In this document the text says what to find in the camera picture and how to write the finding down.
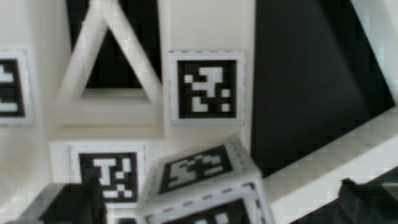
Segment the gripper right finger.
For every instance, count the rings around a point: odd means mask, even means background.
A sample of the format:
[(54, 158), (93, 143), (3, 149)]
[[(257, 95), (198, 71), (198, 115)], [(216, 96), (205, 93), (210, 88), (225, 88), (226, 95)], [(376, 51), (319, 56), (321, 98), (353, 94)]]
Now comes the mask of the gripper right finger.
[(340, 208), (351, 224), (398, 224), (398, 183), (342, 181)]

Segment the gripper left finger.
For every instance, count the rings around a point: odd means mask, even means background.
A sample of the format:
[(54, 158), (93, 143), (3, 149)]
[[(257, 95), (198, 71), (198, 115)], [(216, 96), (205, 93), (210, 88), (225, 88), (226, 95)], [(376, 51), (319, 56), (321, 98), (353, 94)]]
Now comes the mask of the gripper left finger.
[(63, 187), (40, 220), (45, 224), (107, 224), (106, 199), (97, 179)]

